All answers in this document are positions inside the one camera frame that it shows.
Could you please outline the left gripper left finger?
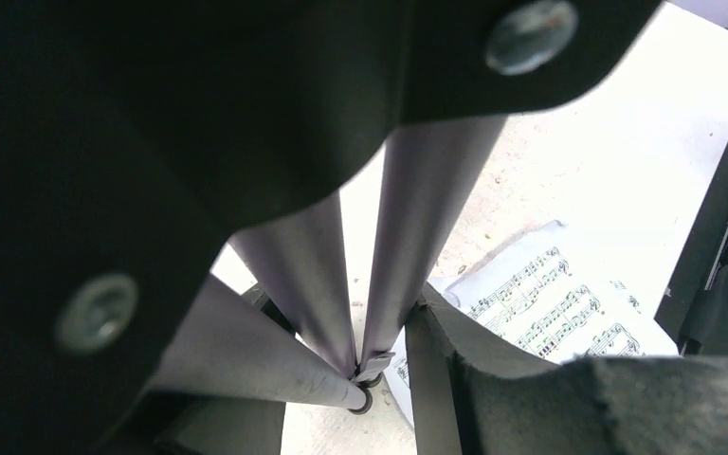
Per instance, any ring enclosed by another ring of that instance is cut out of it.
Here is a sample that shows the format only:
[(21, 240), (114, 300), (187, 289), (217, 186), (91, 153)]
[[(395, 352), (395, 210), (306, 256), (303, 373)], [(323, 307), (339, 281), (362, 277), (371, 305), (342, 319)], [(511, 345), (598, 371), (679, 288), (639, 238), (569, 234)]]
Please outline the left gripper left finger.
[(577, 1), (528, 75), (515, 1), (0, 1), (0, 454), (83, 454), (134, 407), (234, 232), (338, 190), (394, 129), (596, 86), (657, 8)]

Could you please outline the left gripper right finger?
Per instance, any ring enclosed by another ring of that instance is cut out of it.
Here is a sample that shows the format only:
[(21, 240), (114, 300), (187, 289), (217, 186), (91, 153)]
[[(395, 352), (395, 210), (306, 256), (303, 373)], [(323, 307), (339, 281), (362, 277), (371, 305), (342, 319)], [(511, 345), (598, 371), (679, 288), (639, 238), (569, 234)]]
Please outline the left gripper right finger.
[(406, 325), (422, 454), (728, 454), (728, 357), (557, 365), (425, 286)]

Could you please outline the lilac perforated music stand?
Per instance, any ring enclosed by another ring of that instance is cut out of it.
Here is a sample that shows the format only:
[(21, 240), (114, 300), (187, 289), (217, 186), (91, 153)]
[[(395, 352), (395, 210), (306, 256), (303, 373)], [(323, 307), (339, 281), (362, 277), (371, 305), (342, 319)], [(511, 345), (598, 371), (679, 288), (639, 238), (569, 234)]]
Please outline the lilac perforated music stand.
[(370, 296), (355, 343), (340, 200), (242, 230), (231, 245), (291, 325), (283, 330), (209, 276), (151, 378), (154, 390), (369, 410), (369, 386), (505, 124), (401, 127), (385, 143)]

